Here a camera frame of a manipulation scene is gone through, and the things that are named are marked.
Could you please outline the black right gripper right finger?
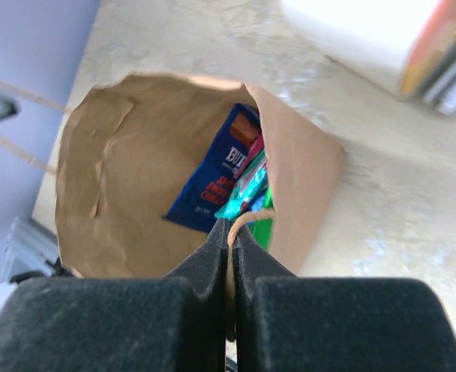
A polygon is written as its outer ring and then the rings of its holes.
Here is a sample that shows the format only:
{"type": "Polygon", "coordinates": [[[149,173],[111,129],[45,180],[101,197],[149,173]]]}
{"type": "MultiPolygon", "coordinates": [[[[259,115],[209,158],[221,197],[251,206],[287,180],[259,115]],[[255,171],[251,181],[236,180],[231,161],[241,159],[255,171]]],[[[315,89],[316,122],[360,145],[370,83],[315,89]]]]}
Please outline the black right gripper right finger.
{"type": "Polygon", "coordinates": [[[233,259],[240,371],[456,371],[456,337],[422,281],[298,277],[246,228],[233,259]]]}

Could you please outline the blue snack bag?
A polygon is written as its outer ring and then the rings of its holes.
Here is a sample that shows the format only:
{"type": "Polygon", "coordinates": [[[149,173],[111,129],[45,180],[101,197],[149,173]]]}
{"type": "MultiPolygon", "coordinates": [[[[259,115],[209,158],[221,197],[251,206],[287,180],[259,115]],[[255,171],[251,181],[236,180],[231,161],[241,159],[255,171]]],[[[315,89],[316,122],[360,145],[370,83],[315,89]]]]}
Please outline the blue snack bag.
{"type": "Polygon", "coordinates": [[[262,135],[259,111],[236,103],[207,153],[165,215],[180,226],[209,233],[215,213],[228,201],[254,142],[262,135]]]}

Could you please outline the teal candy bag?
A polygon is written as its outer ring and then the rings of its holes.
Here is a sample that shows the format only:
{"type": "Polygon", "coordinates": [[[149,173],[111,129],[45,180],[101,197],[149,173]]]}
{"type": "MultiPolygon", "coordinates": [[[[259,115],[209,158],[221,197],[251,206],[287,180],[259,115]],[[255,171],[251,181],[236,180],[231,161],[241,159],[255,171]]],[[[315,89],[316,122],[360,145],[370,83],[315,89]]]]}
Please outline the teal candy bag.
{"type": "Polygon", "coordinates": [[[267,179],[266,152],[262,150],[244,170],[235,183],[228,201],[215,212],[214,217],[229,220],[238,218],[267,185],[267,179]]]}

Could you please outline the brown paper bag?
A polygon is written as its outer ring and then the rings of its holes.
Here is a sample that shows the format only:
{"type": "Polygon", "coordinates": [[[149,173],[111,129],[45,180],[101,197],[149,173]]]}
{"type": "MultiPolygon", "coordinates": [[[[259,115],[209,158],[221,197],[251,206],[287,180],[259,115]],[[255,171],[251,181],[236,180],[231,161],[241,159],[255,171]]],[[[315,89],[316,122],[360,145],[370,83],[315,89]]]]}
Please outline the brown paper bag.
{"type": "Polygon", "coordinates": [[[165,215],[204,159],[236,103],[259,111],[274,206],[243,215],[274,218],[270,250],[291,271],[316,239],[344,163],[342,145],[255,84],[130,75],[93,88],[76,108],[20,91],[67,115],[56,178],[55,222],[63,263],[85,277],[156,277],[203,241],[165,215]]]}

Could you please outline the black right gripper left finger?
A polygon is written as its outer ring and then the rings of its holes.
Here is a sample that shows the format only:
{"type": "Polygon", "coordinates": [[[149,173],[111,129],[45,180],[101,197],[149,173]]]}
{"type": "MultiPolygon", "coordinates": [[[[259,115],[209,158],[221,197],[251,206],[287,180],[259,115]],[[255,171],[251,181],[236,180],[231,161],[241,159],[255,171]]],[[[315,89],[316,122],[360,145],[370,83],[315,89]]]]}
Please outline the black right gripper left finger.
{"type": "Polygon", "coordinates": [[[0,371],[223,371],[228,224],[159,279],[40,277],[0,313],[0,371]]]}

